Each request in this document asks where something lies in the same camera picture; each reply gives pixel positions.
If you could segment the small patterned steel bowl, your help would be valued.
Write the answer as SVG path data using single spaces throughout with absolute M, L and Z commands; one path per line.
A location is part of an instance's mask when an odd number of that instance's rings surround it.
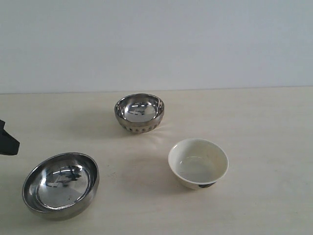
M 131 94 L 120 99 L 114 106 L 118 123 L 125 130 L 142 134 L 157 128 L 164 116 L 163 100 L 152 94 Z

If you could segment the white ceramic bowl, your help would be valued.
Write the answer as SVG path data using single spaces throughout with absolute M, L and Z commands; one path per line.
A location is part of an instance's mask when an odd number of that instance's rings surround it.
M 179 141 L 171 148 L 168 165 L 180 184 L 197 190 L 214 185 L 226 175 L 229 160 L 215 143 L 190 138 Z

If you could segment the large plain steel bowl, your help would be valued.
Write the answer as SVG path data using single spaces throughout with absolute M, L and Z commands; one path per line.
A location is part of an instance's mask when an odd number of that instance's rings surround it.
M 67 152 L 37 165 L 22 187 L 22 199 L 36 216 L 66 220 L 83 212 L 99 185 L 96 161 L 84 153 Z

